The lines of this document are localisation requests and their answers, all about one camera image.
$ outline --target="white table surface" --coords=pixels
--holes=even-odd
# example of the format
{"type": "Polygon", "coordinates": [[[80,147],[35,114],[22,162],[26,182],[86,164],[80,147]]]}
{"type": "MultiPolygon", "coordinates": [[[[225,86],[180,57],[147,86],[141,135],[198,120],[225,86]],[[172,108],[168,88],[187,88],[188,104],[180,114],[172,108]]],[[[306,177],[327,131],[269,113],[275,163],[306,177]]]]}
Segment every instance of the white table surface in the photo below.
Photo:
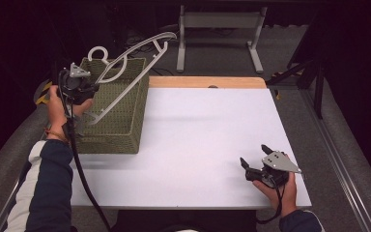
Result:
{"type": "MultiPolygon", "coordinates": [[[[116,209],[264,209],[243,157],[261,168],[266,144],[296,162],[268,89],[150,88],[136,155],[80,155],[98,203],[116,209]]],[[[90,206],[74,172],[73,206],[90,206]]],[[[311,206],[301,175],[297,204],[311,206]]]]}

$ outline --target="black cable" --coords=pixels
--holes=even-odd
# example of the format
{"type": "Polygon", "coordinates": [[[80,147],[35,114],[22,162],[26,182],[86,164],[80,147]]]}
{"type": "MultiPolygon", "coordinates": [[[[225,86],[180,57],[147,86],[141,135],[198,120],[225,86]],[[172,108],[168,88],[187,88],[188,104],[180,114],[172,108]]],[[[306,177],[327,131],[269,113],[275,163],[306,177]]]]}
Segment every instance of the black cable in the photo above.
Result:
{"type": "MultiPolygon", "coordinates": [[[[144,40],[140,40],[138,42],[132,42],[132,43],[127,42],[127,43],[125,43],[125,49],[129,49],[129,48],[131,48],[131,47],[133,47],[133,46],[135,46],[135,45],[137,45],[137,44],[139,44],[139,43],[141,43],[143,41],[144,40]]],[[[163,44],[165,42],[170,42],[170,41],[175,41],[175,40],[173,40],[173,38],[168,38],[168,39],[160,40],[160,41],[158,41],[158,43],[159,44],[163,44]]],[[[140,52],[149,53],[149,52],[152,52],[152,51],[155,51],[155,50],[156,50],[156,46],[155,45],[147,43],[147,44],[144,44],[143,46],[135,49],[131,53],[131,55],[136,55],[136,54],[138,54],[140,52]]]]}
{"type": "Polygon", "coordinates": [[[59,83],[58,83],[59,87],[58,87],[58,90],[60,92],[60,99],[62,101],[62,105],[64,107],[66,118],[67,118],[66,126],[67,126],[69,139],[71,140],[71,150],[73,152],[74,162],[76,163],[76,168],[77,168],[77,171],[79,173],[80,180],[82,182],[84,190],[86,191],[87,196],[89,197],[89,199],[92,202],[95,209],[98,211],[98,213],[101,217],[101,220],[103,221],[104,225],[107,228],[107,231],[110,231],[111,230],[110,224],[108,223],[101,207],[99,206],[98,202],[96,201],[95,197],[93,196],[93,193],[90,191],[89,185],[87,184],[87,180],[86,180],[86,177],[85,177],[84,172],[83,172],[82,165],[80,163],[80,158],[79,158],[79,155],[77,153],[77,148],[76,148],[76,140],[75,140],[75,132],[74,132],[74,119],[72,117],[73,107],[71,107],[71,113],[69,113],[68,108],[67,108],[67,100],[68,99],[65,100],[65,98],[63,96],[63,92],[62,92],[62,82],[61,82],[62,73],[67,73],[67,71],[59,72],[59,83]]]}
{"type": "Polygon", "coordinates": [[[159,74],[159,75],[163,75],[162,73],[158,72],[157,70],[166,71],[166,72],[170,73],[171,75],[174,75],[172,72],[170,72],[170,71],[167,70],[167,69],[162,69],[162,68],[152,68],[152,71],[156,72],[156,73],[159,74]]]}
{"type": "Polygon", "coordinates": [[[224,31],[226,31],[226,30],[227,30],[227,29],[221,29],[221,30],[216,30],[216,29],[214,29],[214,30],[210,30],[210,32],[211,32],[211,33],[214,33],[214,34],[217,34],[217,35],[219,35],[219,36],[221,36],[221,37],[228,37],[228,36],[230,36],[231,34],[233,34],[234,31],[235,31],[234,28],[232,28],[232,29],[228,29],[228,30],[230,30],[229,32],[224,32],[224,31]]]}
{"type": "Polygon", "coordinates": [[[265,220],[261,220],[261,219],[258,219],[256,216],[255,216],[255,221],[260,223],[260,224],[266,224],[272,220],[274,220],[275,218],[278,218],[280,215],[281,215],[281,211],[282,211],[282,196],[281,196],[281,193],[279,192],[279,188],[277,187],[276,183],[275,183],[275,180],[273,178],[271,178],[271,181],[272,181],[272,184],[273,186],[275,187],[275,190],[276,190],[276,195],[278,196],[278,207],[276,208],[276,212],[275,212],[275,215],[269,219],[265,219],[265,220]]]}

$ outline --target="woven basket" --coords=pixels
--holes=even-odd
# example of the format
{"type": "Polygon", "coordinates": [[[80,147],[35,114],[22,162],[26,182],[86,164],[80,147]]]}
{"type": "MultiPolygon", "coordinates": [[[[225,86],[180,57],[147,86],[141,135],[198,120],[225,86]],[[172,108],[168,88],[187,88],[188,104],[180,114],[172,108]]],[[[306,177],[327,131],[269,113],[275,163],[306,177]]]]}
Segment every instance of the woven basket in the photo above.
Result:
{"type": "MultiPolygon", "coordinates": [[[[94,105],[90,109],[98,115],[110,105],[144,70],[146,59],[128,59],[128,65],[122,75],[114,81],[101,84],[95,94],[94,105]]],[[[91,72],[91,81],[96,81],[104,71],[105,65],[100,59],[82,60],[80,67],[91,72]]],[[[114,76],[119,68],[112,69],[104,79],[114,76]]],[[[149,76],[143,78],[95,125],[87,125],[93,118],[84,115],[84,136],[76,140],[80,154],[136,154],[140,146],[143,128],[144,109],[149,76]]]]}

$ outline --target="jacket sleeve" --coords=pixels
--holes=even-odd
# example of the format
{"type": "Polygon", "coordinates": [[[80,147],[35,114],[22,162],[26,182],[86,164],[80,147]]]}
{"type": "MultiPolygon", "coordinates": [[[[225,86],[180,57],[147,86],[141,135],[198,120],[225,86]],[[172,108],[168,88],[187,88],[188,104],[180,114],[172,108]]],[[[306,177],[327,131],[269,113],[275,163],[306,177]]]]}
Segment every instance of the jacket sleeve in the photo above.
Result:
{"type": "Polygon", "coordinates": [[[310,211],[296,210],[279,221],[282,232],[325,231],[318,218],[310,211]]]}
{"type": "Polygon", "coordinates": [[[71,148],[59,140],[35,144],[6,231],[71,230],[72,157],[71,148]]]}

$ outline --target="hand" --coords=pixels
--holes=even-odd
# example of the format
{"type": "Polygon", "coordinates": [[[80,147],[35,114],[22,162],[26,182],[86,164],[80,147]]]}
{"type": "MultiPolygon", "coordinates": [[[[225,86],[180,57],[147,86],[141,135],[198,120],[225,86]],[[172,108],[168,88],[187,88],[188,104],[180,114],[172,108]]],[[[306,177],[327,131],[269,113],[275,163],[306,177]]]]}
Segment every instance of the hand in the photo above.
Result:
{"type": "MultiPolygon", "coordinates": [[[[252,184],[263,192],[270,200],[272,207],[276,210],[279,204],[278,195],[274,188],[269,188],[260,181],[253,181],[252,184]]],[[[282,210],[281,216],[285,217],[297,209],[297,184],[295,182],[295,173],[289,173],[289,179],[284,187],[279,188],[279,192],[282,196],[282,210]]]]}
{"type": "MultiPolygon", "coordinates": [[[[49,117],[49,122],[51,124],[50,130],[60,134],[61,136],[65,137],[65,134],[63,132],[62,126],[67,122],[66,116],[65,116],[65,109],[63,108],[62,101],[59,97],[57,97],[57,85],[50,86],[49,89],[49,102],[47,103],[47,112],[49,117]]],[[[81,117],[87,109],[89,109],[93,104],[92,99],[86,100],[81,105],[73,105],[73,113],[76,116],[81,117]]],[[[59,139],[62,140],[59,136],[56,136],[55,134],[48,134],[47,139],[59,139]]]]}

